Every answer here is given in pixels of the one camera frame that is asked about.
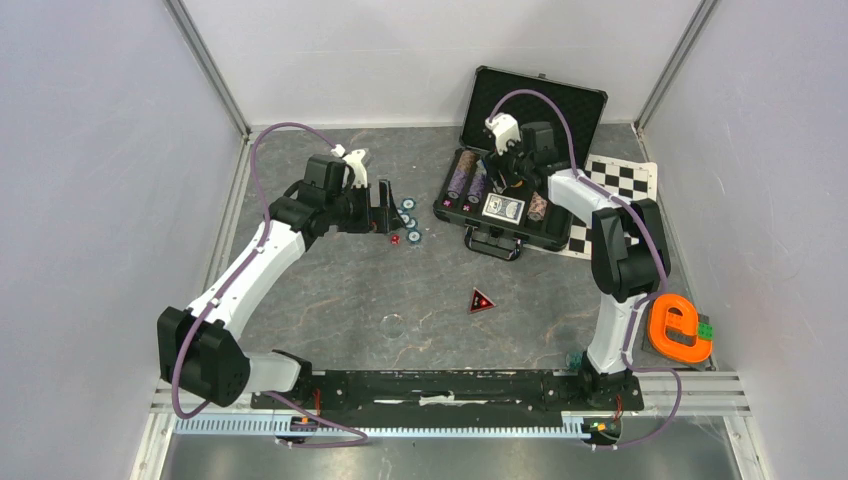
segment chess board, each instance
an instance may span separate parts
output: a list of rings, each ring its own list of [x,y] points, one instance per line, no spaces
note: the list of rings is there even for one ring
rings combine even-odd
[[[656,163],[627,162],[617,158],[589,155],[586,160],[585,172],[592,180],[611,193],[631,200],[657,199]],[[590,260],[592,258],[592,242],[589,240],[590,231],[591,229],[585,223],[575,217],[571,225],[568,246],[562,251],[550,252],[532,245],[529,245],[528,248]],[[631,245],[638,242],[637,239],[629,237],[627,241]]]

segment wall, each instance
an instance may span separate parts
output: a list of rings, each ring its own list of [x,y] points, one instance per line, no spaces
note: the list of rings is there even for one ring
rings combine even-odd
[[[698,0],[184,0],[248,121],[460,124],[485,64],[632,121]]]
[[[126,478],[239,138],[159,1],[0,7],[3,478]]]
[[[848,4],[721,2],[647,127],[718,357],[780,479],[844,478]]]

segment orange plastic object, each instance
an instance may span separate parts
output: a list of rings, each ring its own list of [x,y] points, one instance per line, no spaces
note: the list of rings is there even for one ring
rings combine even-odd
[[[682,315],[672,312],[672,308],[680,311]],[[675,342],[668,338],[667,328],[695,337],[695,344],[690,347]],[[658,352],[678,362],[700,363],[713,351],[713,342],[698,336],[698,311],[695,306],[689,300],[673,293],[666,293],[654,301],[648,338]]]

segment red triangle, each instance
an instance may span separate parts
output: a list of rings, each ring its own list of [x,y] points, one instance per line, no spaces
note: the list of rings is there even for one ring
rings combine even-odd
[[[495,308],[495,306],[495,302],[475,288],[474,293],[471,294],[471,306],[468,308],[468,313],[482,312],[483,310]]]

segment blue poker chip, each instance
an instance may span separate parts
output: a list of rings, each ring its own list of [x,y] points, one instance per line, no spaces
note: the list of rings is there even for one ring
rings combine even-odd
[[[410,230],[406,234],[406,239],[413,245],[421,243],[421,232],[418,230]]]

